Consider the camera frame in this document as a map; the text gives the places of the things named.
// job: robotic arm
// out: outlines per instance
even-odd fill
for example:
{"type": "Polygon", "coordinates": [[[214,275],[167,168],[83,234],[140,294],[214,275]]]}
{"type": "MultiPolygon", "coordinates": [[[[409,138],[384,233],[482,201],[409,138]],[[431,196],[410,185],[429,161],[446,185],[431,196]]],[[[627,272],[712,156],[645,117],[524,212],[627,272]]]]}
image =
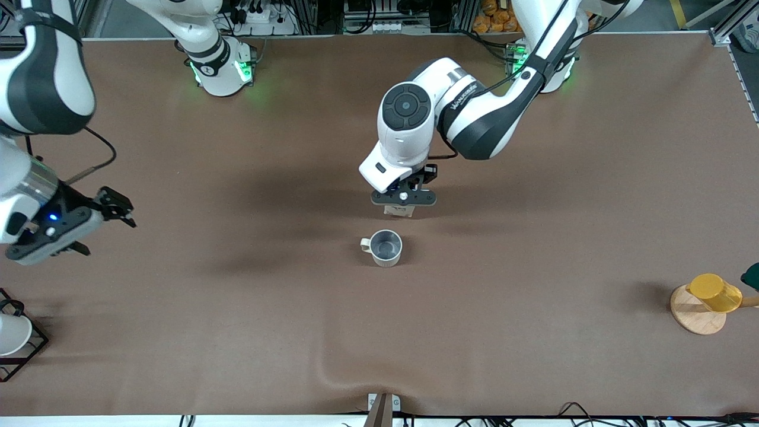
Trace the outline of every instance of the robotic arm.
{"type": "Polygon", "coordinates": [[[129,199],[107,187],[87,198],[16,145],[19,134],[79,132],[95,112],[71,0],[17,4],[27,45],[0,60],[0,244],[29,265],[66,250],[88,255],[78,239],[103,221],[134,221],[129,199]]]}
{"type": "Polygon", "coordinates": [[[197,83],[213,96],[229,96],[253,83],[256,50],[222,36],[213,18],[222,0],[127,0],[174,34],[190,57],[197,83]]]}
{"type": "MultiPolygon", "coordinates": [[[[598,11],[604,3],[608,13],[623,4],[625,11],[634,10],[642,0],[585,2],[598,11]]],[[[379,141],[359,167],[376,190],[375,204],[434,204],[431,191],[418,191],[436,176],[436,166],[427,165],[435,130],[464,158],[490,159],[509,142],[535,96],[568,77],[581,42],[575,37],[587,29],[581,0],[514,0],[512,6],[532,53],[504,96],[493,95],[448,58],[422,65],[385,94],[377,116],[379,141]]]]}

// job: metal mug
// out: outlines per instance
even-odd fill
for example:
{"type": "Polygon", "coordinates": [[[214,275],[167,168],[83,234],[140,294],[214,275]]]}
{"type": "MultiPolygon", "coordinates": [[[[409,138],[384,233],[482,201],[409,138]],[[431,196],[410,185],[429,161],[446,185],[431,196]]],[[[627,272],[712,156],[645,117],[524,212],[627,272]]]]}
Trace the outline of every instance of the metal mug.
{"type": "Polygon", "coordinates": [[[401,259],[403,241],[398,233],[381,229],[369,239],[361,240],[361,250],[372,254],[374,262],[380,267],[392,267],[401,259]]]}

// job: cable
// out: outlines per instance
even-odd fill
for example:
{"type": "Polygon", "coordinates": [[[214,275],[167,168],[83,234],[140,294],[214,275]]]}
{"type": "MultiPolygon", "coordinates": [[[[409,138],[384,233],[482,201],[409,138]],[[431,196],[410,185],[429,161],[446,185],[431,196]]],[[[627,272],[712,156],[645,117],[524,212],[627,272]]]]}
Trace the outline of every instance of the cable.
{"type": "MultiPolygon", "coordinates": [[[[279,10],[279,14],[282,14],[282,9],[278,8],[278,10],[279,10]]],[[[310,24],[310,23],[304,21],[304,19],[301,18],[301,16],[299,15],[299,13],[295,10],[295,7],[293,7],[292,9],[287,8],[287,14],[289,16],[295,17],[295,19],[298,20],[298,22],[302,26],[306,27],[308,29],[308,33],[309,34],[313,35],[313,30],[319,30],[318,26],[310,24]]]]}
{"type": "Polygon", "coordinates": [[[32,138],[29,137],[29,135],[24,135],[24,139],[27,140],[27,153],[31,157],[34,157],[34,152],[32,151],[32,138]]]}
{"type": "Polygon", "coordinates": [[[256,58],[256,65],[258,65],[263,60],[263,52],[266,50],[266,42],[269,41],[269,39],[263,39],[263,46],[261,46],[261,54],[258,55],[256,58]]]}
{"type": "Polygon", "coordinates": [[[184,427],[184,418],[185,417],[187,417],[187,427],[192,427],[193,425],[195,425],[195,415],[187,415],[187,416],[183,415],[179,419],[179,427],[184,427]]]}
{"type": "Polygon", "coordinates": [[[451,21],[448,21],[448,22],[446,22],[445,24],[440,24],[440,25],[430,25],[430,26],[428,26],[427,28],[429,28],[429,29],[431,29],[431,30],[432,30],[433,28],[442,28],[442,27],[449,27],[450,25],[451,25],[451,21]]]}
{"type": "Polygon", "coordinates": [[[452,158],[458,156],[458,150],[456,150],[451,145],[451,143],[448,141],[448,138],[442,137],[442,142],[446,143],[446,145],[448,146],[448,148],[450,148],[453,153],[451,153],[451,154],[443,154],[441,156],[429,156],[427,159],[430,159],[430,160],[448,160],[448,159],[452,159],[452,158]]]}
{"type": "Polygon", "coordinates": [[[474,32],[471,32],[471,33],[470,33],[469,31],[466,31],[466,30],[453,30],[453,31],[452,31],[452,33],[461,33],[461,34],[464,34],[464,35],[466,35],[467,37],[469,37],[470,39],[474,40],[475,42],[478,42],[478,43],[482,44],[482,46],[483,46],[485,49],[487,49],[487,51],[488,51],[488,52],[489,52],[491,55],[495,56],[496,58],[500,59],[501,61],[504,61],[504,62],[516,62],[516,60],[515,60],[515,59],[512,59],[512,58],[506,58],[505,56],[501,56],[501,55],[499,55],[497,52],[494,52],[494,51],[493,51],[493,50],[490,48],[490,47],[492,46],[492,47],[499,47],[500,49],[505,49],[505,44],[494,43],[494,42],[489,42],[489,41],[487,41],[487,40],[484,40],[484,39],[483,39],[483,38],[480,36],[480,34],[478,34],[476,31],[474,31],[474,32]]]}
{"type": "Polygon", "coordinates": [[[87,126],[84,127],[84,130],[91,133],[91,135],[94,136],[95,138],[100,139],[101,142],[103,142],[108,148],[111,149],[111,158],[106,160],[103,163],[100,163],[99,165],[91,166],[83,170],[82,172],[79,172],[78,174],[72,176],[71,178],[69,178],[69,180],[66,181],[66,185],[74,184],[75,182],[80,181],[81,179],[86,178],[89,175],[92,175],[94,172],[97,172],[98,170],[110,165],[116,160],[117,153],[116,153],[116,148],[113,146],[113,144],[108,142],[108,140],[106,140],[103,136],[101,136],[99,133],[95,132],[94,130],[88,128],[87,126]]]}
{"type": "Polygon", "coordinates": [[[348,34],[361,34],[369,30],[374,25],[377,16],[377,5],[374,0],[367,0],[369,8],[367,9],[367,19],[358,30],[344,30],[348,34]]]}
{"type": "Polygon", "coordinates": [[[585,419],[583,421],[578,422],[576,426],[580,427],[581,425],[588,424],[588,423],[591,423],[592,425],[592,423],[594,422],[598,422],[599,424],[611,425],[612,427],[627,427],[626,425],[614,424],[613,422],[608,422],[608,421],[604,421],[602,419],[596,419],[596,418],[585,419]]]}
{"type": "Polygon", "coordinates": [[[612,23],[612,21],[614,21],[614,20],[615,20],[615,19],[616,19],[616,18],[619,16],[619,14],[621,14],[621,13],[622,13],[622,11],[624,11],[624,10],[625,10],[625,8],[627,7],[627,5],[628,5],[629,3],[630,3],[630,0],[625,0],[625,2],[624,2],[624,3],[622,3],[622,7],[621,7],[621,8],[619,8],[619,9],[617,10],[617,12],[615,12],[615,13],[614,13],[614,14],[613,14],[613,15],[612,15],[612,16],[611,16],[609,19],[605,20],[605,21],[604,21],[604,22],[603,22],[601,25],[599,25],[598,27],[595,27],[595,28],[594,28],[594,29],[592,29],[592,30],[588,30],[588,31],[586,31],[586,32],[584,32],[584,33],[582,33],[582,34],[580,34],[579,36],[575,37],[574,39],[572,39],[572,43],[574,43],[574,42],[576,42],[576,41],[578,41],[578,40],[580,40],[580,39],[582,39],[582,38],[584,38],[584,37],[590,36],[591,34],[593,34],[593,33],[596,33],[597,31],[599,31],[599,30],[602,30],[602,29],[603,29],[605,26],[607,26],[607,25],[611,24],[611,23],[612,23]]]}
{"type": "MultiPolygon", "coordinates": [[[[564,0],[562,2],[562,4],[559,6],[559,8],[556,10],[556,13],[553,15],[553,18],[551,19],[551,22],[548,23],[548,27],[546,27],[546,30],[543,31],[543,35],[540,36],[540,40],[537,41],[537,44],[535,45],[535,49],[533,49],[531,55],[533,55],[533,54],[537,55],[537,50],[540,49],[540,46],[543,44],[543,41],[546,39],[546,36],[548,35],[548,32],[551,30],[551,27],[553,27],[553,25],[556,22],[556,20],[559,19],[559,15],[562,13],[562,11],[564,11],[564,7],[567,5],[568,1],[569,0],[564,0]]],[[[491,90],[494,90],[494,89],[497,89],[498,87],[501,87],[503,84],[505,84],[506,82],[510,81],[512,78],[516,77],[516,75],[520,73],[520,71],[522,70],[522,68],[524,68],[524,64],[522,64],[522,66],[519,67],[519,69],[514,70],[513,73],[509,74],[508,76],[506,76],[503,80],[499,81],[498,83],[496,83],[496,84],[494,84],[494,85],[492,85],[490,87],[486,87],[485,89],[477,91],[469,99],[471,100],[471,99],[476,98],[476,97],[478,97],[480,95],[488,93],[491,90]]]]}
{"type": "Polygon", "coordinates": [[[5,11],[1,11],[1,12],[2,12],[2,17],[7,18],[7,19],[5,19],[5,22],[3,23],[2,28],[0,28],[0,33],[5,31],[5,29],[8,28],[8,24],[11,23],[11,15],[6,14],[5,11]]]}

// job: mug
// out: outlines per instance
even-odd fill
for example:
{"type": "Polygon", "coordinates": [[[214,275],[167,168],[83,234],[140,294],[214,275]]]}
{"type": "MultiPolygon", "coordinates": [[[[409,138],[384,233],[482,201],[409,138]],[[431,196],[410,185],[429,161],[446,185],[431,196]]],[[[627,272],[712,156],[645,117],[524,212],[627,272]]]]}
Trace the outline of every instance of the mug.
{"type": "Polygon", "coordinates": [[[12,315],[0,312],[0,356],[21,350],[32,336],[32,321],[24,316],[24,304],[15,299],[4,299],[0,301],[0,311],[8,304],[16,310],[12,315]]]}
{"type": "Polygon", "coordinates": [[[380,267],[392,267],[401,259],[403,241],[398,233],[381,229],[375,232],[371,238],[361,240],[361,250],[372,254],[374,262],[380,267]]]}

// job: green led light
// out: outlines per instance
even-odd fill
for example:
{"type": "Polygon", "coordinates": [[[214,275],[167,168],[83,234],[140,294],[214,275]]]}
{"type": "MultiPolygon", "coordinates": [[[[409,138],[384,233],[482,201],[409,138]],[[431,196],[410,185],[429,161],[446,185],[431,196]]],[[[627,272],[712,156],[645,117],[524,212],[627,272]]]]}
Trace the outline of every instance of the green led light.
{"type": "Polygon", "coordinates": [[[190,62],[190,68],[192,68],[192,72],[193,72],[193,74],[195,74],[195,81],[198,84],[201,84],[200,83],[200,76],[197,74],[197,69],[195,68],[195,64],[193,64],[192,62],[190,62]]]}
{"type": "Polygon", "coordinates": [[[250,69],[250,65],[248,65],[246,62],[235,61],[235,68],[237,68],[238,74],[240,75],[242,81],[250,81],[250,75],[252,71],[250,69]]]}

